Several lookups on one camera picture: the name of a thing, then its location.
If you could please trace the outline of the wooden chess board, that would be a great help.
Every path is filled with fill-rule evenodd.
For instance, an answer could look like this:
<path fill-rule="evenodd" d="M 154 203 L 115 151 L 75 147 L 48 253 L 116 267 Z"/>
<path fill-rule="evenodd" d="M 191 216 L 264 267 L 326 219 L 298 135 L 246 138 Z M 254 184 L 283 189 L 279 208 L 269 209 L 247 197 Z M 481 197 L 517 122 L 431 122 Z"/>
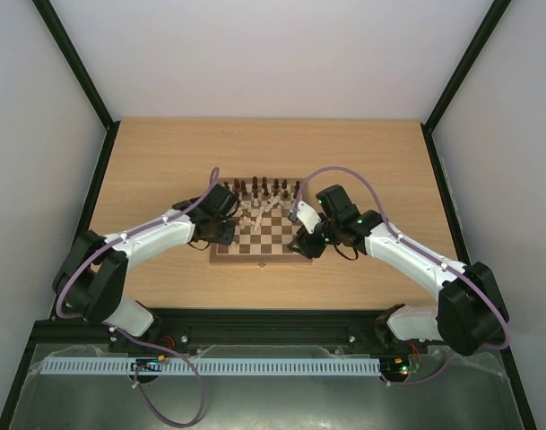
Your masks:
<path fill-rule="evenodd" d="M 231 220 L 235 223 L 230 245 L 213 244 L 212 264 L 308 264 L 304 256 L 289 249 L 301 223 L 289 220 L 297 193 L 308 198 L 301 178 L 224 177 L 222 185 L 238 192 L 240 206 Z"/>

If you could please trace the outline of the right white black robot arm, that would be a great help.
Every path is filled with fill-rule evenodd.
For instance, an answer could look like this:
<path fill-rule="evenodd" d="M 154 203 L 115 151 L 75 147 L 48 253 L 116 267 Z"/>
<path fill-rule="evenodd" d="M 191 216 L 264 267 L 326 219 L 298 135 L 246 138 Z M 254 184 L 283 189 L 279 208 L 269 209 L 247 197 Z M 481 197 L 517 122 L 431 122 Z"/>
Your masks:
<path fill-rule="evenodd" d="M 302 200 L 290 207 L 290 220 L 301 224 L 291 251 L 313 260 L 328 246 L 344 245 L 356 256 L 394 267 L 436 301 L 431 306 L 394 305 L 378 316 L 375 334 L 382 348 L 394 351 L 409 340 L 440 341 L 470 356 L 503 334 L 509 315 L 487 265 L 451 260 L 405 236 L 377 211 L 360 212 L 340 185 L 316 198 L 321 211 Z"/>

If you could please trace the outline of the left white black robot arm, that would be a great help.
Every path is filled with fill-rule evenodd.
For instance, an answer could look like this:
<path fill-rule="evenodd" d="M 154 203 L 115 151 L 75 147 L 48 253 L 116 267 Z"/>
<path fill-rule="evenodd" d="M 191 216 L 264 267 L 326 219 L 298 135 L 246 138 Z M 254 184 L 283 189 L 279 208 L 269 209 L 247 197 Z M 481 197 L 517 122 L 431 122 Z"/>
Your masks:
<path fill-rule="evenodd" d="M 155 324 L 155 316 L 125 295 L 129 271 L 176 246 L 199 241 L 230 245 L 235 232 L 232 213 L 238 207 L 238 197 L 215 184 L 138 227 L 105 236 L 92 230 L 80 234 L 54 280 L 56 315 L 142 337 Z"/>

